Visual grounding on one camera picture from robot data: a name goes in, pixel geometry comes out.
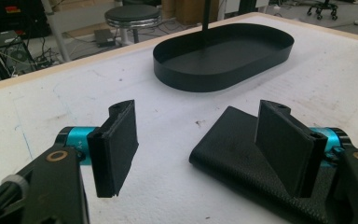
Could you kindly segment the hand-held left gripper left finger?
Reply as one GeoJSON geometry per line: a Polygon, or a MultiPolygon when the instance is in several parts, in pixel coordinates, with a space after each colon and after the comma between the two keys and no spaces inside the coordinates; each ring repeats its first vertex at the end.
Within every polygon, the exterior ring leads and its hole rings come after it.
{"type": "Polygon", "coordinates": [[[99,198],[118,196],[139,146],[135,102],[111,105],[109,117],[88,134],[94,183],[99,198]]]}

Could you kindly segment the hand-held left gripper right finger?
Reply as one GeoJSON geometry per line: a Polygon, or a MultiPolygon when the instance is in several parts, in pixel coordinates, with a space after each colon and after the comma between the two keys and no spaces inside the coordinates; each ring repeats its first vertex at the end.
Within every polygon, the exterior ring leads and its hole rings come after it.
{"type": "Polygon", "coordinates": [[[327,137],[291,115],[291,109],[261,100],[255,144],[291,197],[309,198],[324,155],[327,137]]]}

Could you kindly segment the black leather wallet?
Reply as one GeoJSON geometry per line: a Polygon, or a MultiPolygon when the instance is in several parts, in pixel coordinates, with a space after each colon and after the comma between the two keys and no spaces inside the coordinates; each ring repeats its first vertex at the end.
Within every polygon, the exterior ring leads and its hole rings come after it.
{"type": "Polygon", "coordinates": [[[328,224],[325,200],[336,170],[319,169],[309,198],[285,191],[255,146],[256,117],[228,107],[192,150],[189,162],[241,196],[296,224],[328,224]]]}

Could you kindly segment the black oval metal tray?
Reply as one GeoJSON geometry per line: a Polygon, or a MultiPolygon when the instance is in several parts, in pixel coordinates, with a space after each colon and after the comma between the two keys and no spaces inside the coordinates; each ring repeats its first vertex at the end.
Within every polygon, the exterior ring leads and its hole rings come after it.
{"type": "Polygon", "coordinates": [[[154,73],[181,91],[221,91],[285,62],[294,45],[286,32],[253,23],[231,23],[180,35],[153,49],[154,73]]]}

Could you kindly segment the white table leg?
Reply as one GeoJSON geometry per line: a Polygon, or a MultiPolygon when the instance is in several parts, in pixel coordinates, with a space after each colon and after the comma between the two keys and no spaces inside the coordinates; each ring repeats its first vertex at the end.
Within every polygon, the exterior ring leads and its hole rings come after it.
{"type": "Polygon", "coordinates": [[[62,59],[65,63],[68,63],[71,61],[69,53],[66,49],[64,40],[62,38],[62,32],[59,28],[59,24],[57,23],[56,20],[56,15],[52,9],[52,6],[49,3],[49,0],[41,0],[44,10],[45,10],[45,14],[46,17],[48,19],[48,24],[50,26],[51,32],[53,33],[55,40],[56,40],[56,44],[58,46],[59,52],[62,56],[62,59]]]}

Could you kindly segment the black round stool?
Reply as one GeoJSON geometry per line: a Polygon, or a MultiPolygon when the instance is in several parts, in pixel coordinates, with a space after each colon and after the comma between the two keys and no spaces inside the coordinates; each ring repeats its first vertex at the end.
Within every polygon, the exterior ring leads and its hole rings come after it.
{"type": "Polygon", "coordinates": [[[158,25],[160,11],[148,5],[126,5],[114,7],[104,13],[106,23],[119,31],[117,42],[128,46],[139,42],[138,30],[158,25]]]}

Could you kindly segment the black computer tower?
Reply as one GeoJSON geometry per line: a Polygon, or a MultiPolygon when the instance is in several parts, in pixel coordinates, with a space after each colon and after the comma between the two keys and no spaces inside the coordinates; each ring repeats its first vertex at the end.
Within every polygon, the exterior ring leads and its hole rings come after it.
{"type": "Polygon", "coordinates": [[[0,59],[12,76],[25,75],[36,70],[28,48],[14,31],[0,33],[0,59]]]}

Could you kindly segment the black office chair base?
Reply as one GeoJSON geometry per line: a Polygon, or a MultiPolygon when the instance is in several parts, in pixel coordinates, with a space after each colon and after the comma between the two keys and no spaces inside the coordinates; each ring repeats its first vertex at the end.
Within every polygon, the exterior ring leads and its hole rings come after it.
{"type": "Polygon", "coordinates": [[[338,6],[336,4],[332,4],[330,0],[324,0],[323,2],[317,1],[315,4],[311,5],[307,11],[307,15],[311,16],[312,14],[316,15],[316,19],[320,21],[324,16],[323,12],[325,10],[330,11],[330,18],[333,21],[337,20],[337,9],[338,6]]]}

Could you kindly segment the cardboard box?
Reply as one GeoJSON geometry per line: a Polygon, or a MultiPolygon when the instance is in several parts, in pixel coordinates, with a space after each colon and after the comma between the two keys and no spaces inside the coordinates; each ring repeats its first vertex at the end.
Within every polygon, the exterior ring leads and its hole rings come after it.
{"type": "Polygon", "coordinates": [[[162,17],[183,25],[203,22],[206,0],[161,0],[162,17]]]}

